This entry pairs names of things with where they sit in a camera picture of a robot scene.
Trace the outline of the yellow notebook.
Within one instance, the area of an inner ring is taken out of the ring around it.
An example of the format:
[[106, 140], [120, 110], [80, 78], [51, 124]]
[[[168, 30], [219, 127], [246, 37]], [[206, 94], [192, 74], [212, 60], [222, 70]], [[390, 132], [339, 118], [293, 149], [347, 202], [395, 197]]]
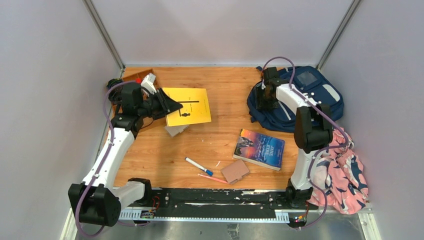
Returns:
[[182, 108], [168, 114], [168, 127], [203, 124], [212, 121], [205, 88], [164, 87], [162, 89], [171, 99], [182, 104]]

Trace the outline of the navy blue backpack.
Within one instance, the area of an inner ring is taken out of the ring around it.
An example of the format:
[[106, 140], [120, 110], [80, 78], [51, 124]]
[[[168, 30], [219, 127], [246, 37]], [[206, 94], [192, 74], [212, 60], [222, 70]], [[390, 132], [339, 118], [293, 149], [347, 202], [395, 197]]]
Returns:
[[258, 122], [270, 131], [293, 133], [295, 131], [298, 107], [326, 105], [329, 116], [334, 122], [344, 115], [342, 94], [314, 67], [296, 66], [272, 70], [273, 77], [280, 78], [281, 85], [271, 92], [271, 109], [264, 109], [259, 100], [263, 96], [263, 80], [254, 85], [247, 97], [250, 121]]

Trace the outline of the Jane Eyre paperback book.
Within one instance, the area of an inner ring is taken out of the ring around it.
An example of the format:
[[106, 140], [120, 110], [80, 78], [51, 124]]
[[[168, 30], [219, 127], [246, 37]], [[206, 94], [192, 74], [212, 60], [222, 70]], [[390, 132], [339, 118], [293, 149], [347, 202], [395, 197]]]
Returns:
[[279, 171], [284, 149], [284, 140], [243, 128], [237, 138], [233, 158]]

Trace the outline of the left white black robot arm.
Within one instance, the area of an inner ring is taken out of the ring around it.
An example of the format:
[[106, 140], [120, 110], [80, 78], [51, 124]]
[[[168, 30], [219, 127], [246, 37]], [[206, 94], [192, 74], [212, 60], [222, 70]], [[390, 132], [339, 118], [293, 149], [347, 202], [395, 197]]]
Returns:
[[110, 81], [107, 85], [103, 102], [118, 105], [121, 112], [110, 117], [106, 109], [103, 111], [109, 127], [106, 142], [81, 183], [73, 183], [68, 189], [78, 228], [81, 224], [112, 227], [129, 205], [137, 202], [146, 207], [153, 201], [148, 179], [133, 177], [124, 186], [113, 188], [124, 156], [143, 128], [144, 119], [158, 120], [183, 108], [163, 88], [151, 90], [144, 97], [146, 91], [135, 80]]

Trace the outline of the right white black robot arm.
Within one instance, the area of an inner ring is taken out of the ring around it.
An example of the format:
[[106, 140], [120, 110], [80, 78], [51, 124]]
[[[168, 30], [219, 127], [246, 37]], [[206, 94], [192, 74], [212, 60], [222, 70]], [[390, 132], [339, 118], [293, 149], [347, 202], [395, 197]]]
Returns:
[[255, 88], [256, 108], [271, 112], [279, 103], [295, 113], [294, 141], [298, 147], [295, 170], [281, 203], [292, 209], [304, 205], [313, 193], [311, 175], [315, 154], [333, 139], [329, 106], [306, 97], [291, 83], [280, 78], [276, 67], [263, 68], [261, 83]]

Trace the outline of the small white box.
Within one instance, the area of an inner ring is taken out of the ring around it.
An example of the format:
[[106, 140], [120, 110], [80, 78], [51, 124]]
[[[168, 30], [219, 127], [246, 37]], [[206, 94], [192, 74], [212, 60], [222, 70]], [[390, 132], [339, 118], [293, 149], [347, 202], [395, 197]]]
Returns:
[[186, 130], [189, 125], [178, 125], [178, 126], [165, 126], [164, 129], [170, 135], [171, 138], [181, 134], [184, 130]]

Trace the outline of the wooden compartment tray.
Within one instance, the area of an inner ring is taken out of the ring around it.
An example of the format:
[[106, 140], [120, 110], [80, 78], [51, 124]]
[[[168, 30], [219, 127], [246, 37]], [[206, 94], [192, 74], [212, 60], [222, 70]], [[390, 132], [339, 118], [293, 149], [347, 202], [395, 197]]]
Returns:
[[[123, 73], [123, 77], [122, 80], [124, 82], [126, 81], [133, 81], [136, 80], [138, 78], [140, 79], [144, 79], [148, 74], [153, 74], [155, 75], [155, 80], [153, 81], [153, 85], [154, 87], [157, 88], [161, 88], [162, 84], [160, 82], [160, 78], [158, 77], [157, 73], [155, 73], [154, 69], [152, 67], [127, 67]], [[113, 116], [116, 113], [120, 113], [122, 110], [118, 110], [118, 105], [117, 104], [113, 104], [112, 105], [112, 109], [113, 109]], [[145, 130], [146, 128], [148, 128], [152, 123], [154, 122], [154, 120], [152, 118], [145, 118], [143, 120], [143, 126], [140, 129], [141, 131]]]

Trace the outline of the black rolled band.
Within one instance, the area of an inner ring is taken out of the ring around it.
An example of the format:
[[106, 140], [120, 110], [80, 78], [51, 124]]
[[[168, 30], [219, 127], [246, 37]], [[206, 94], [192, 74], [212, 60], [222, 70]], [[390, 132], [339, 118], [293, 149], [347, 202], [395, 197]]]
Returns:
[[108, 100], [113, 106], [121, 104], [122, 103], [122, 88], [119, 87], [111, 91], [108, 95]]

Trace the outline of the dark green rolled band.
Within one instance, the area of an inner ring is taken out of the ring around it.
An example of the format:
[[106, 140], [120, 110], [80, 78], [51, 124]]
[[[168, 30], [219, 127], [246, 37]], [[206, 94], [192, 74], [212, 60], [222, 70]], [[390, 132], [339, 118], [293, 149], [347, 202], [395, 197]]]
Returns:
[[120, 83], [123, 83], [123, 79], [122, 78], [113, 78], [111, 80], [109, 80], [106, 84], [106, 88], [107, 90], [110, 90], [113, 86], [118, 85]]

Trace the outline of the white blue marker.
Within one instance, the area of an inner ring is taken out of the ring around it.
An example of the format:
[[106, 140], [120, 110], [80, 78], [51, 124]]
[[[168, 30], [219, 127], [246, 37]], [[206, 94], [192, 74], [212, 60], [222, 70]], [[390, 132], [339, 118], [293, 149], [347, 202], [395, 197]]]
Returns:
[[207, 169], [206, 167], [204, 167], [204, 166], [202, 166], [202, 165], [200, 165], [199, 163], [197, 163], [197, 162], [195, 162], [194, 160], [192, 160], [191, 158], [189, 158], [189, 157], [186, 157], [185, 159], [184, 159], [186, 162], [188, 162], [188, 163], [190, 163], [190, 164], [192, 164], [193, 166], [195, 166], [196, 168], [198, 168], [198, 169], [200, 169], [201, 171], [203, 171], [203, 172], [205, 172], [208, 176], [213, 176], [213, 172], [211, 171], [211, 170], [209, 170], [209, 169]]

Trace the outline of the brown leather wallet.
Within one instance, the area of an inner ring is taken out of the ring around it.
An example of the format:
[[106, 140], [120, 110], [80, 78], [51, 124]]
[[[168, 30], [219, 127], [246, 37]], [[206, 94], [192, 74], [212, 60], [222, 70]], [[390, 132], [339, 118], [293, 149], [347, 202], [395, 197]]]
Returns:
[[241, 159], [221, 169], [221, 173], [229, 184], [235, 184], [250, 173], [245, 162]]

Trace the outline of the pink pencil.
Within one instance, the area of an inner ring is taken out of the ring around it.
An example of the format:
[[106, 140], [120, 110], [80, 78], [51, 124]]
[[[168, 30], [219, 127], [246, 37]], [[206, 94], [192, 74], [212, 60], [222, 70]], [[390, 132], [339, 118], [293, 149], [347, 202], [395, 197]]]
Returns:
[[227, 181], [225, 181], [225, 180], [222, 180], [222, 179], [219, 179], [219, 178], [216, 178], [216, 177], [212, 177], [212, 176], [209, 176], [209, 175], [204, 175], [204, 174], [200, 174], [200, 173], [198, 173], [197, 174], [199, 177], [203, 177], [203, 178], [206, 178], [206, 179], [209, 179], [209, 180], [212, 180], [212, 181], [215, 181], [215, 182], [219, 182], [219, 183], [223, 183], [223, 184], [229, 184]]

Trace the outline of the pink patterned cloth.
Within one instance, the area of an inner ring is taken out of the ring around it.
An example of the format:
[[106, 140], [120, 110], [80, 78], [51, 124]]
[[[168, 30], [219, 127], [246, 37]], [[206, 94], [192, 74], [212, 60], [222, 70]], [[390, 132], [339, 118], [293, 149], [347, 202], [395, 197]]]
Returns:
[[352, 215], [366, 206], [369, 188], [364, 177], [364, 166], [358, 155], [353, 151], [354, 142], [348, 136], [346, 139], [338, 130], [333, 130], [333, 139], [329, 144], [336, 148], [323, 152], [315, 161], [315, 172], [312, 182], [320, 189], [314, 188], [309, 203], [315, 206], [327, 205], [335, 208], [341, 214]]

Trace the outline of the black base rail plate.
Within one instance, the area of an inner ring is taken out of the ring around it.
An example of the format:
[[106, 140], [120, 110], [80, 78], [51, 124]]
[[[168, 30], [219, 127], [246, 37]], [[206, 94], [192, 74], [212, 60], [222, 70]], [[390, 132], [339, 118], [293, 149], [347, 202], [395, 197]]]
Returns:
[[125, 209], [142, 209], [154, 214], [159, 209], [188, 209], [191, 206], [259, 206], [288, 213], [289, 220], [293, 220], [296, 215], [318, 209], [317, 206], [306, 204], [289, 208], [281, 202], [284, 196], [285, 192], [282, 190], [155, 188], [150, 202], [135, 202]]

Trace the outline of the aluminium slotted rail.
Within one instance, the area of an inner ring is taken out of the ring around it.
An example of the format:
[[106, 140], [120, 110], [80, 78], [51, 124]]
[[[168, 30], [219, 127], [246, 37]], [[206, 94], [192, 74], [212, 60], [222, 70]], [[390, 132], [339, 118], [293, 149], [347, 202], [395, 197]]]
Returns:
[[155, 213], [141, 208], [127, 208], [121, 211], [120, 221], [138, 222], [224, 222], [224, 223], [283, 223], [288, 224], [289, 214], [254, 205], [190, 206], [187, 209], [159, 209]]

